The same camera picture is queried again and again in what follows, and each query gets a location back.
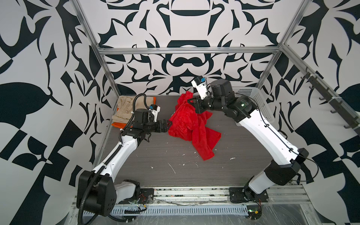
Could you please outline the red shorts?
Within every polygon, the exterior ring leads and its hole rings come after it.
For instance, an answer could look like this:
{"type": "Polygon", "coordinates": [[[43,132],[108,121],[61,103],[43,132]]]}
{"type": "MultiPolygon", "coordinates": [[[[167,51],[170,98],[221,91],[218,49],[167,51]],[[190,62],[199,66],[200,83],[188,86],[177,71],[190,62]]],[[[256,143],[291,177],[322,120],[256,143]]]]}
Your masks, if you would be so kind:
{"type": "Polygon", "coordinates": [[[221,139],[221,133],[206,127],[212,113],[206,111],[197,114],[195,108],[188,103],[193,93],[181,94],[177,100],[175,112],[171,116],[172,125],[168,134],[185,141],[190,141],[200,157],[206,161],[215,156],[213,149],[221,139]]]}

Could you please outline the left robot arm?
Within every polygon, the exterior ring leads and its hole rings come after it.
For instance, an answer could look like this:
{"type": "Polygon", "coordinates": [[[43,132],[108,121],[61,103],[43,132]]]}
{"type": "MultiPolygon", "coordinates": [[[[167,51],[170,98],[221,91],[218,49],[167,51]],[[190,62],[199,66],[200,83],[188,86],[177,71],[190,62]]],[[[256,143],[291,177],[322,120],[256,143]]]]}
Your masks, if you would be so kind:
{"type": "Polygon", "coordinates": [[[152,133],[166,133],[171,121],[157,120],[160,107],[151,105],[133,111],[133,119],[121,132],[119,142],[92,171],[84,171],[78,182],[76,206],[79,209],[78,222],[83,224],[84,212],[93,217],[108,216],[114,206],[124,200],[135,201],[140,195],[140,185],[136,181],[124,180],[115,185],[118,172],[128,157],[142,141],[148,141],[152,133]]]}

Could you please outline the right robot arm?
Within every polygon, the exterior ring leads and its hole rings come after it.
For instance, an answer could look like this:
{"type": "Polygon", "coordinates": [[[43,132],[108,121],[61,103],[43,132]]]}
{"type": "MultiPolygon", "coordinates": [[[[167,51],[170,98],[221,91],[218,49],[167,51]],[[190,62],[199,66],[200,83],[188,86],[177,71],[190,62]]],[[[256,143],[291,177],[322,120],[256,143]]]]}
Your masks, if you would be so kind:
{"type": "Polygon", "coordinates": [[[238,202],[254,202],[266,189],[284,186],[300,171],[308,151],[288,142],[263,116],[259,104],[251,97],[236,93],[228,80],[210,84],[198,76],[191,82],[199,96],[188,100],[197,114],[221,111],[233,119],[237,126],[247,129],[270,153],[272,161],[243,187],[238,202]]]}

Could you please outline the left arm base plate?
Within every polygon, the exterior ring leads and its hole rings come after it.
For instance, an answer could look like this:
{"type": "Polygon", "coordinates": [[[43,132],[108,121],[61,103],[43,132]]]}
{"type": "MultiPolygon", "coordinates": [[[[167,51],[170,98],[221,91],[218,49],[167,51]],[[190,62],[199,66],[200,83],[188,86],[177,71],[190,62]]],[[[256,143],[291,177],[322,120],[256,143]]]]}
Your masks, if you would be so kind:
{"type": "Polygon", "coordinates": [[[123,200],[123,203],[140,203],[145,204],[153,200],[153,188],[140,188],[135,191],[134,195],[128,199],[123,200]]]}

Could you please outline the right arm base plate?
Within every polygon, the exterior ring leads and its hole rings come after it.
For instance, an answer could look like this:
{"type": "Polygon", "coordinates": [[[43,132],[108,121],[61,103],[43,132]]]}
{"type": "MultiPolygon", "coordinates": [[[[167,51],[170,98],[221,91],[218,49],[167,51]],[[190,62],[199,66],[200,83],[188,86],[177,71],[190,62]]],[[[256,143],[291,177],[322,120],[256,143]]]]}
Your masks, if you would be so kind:
{"type": "Polygon", "coordinates": [[[229,199],[232,203],[268,202],[268,197],[266,190],[257,194],[249,187],[229,188],[229,199]]]}

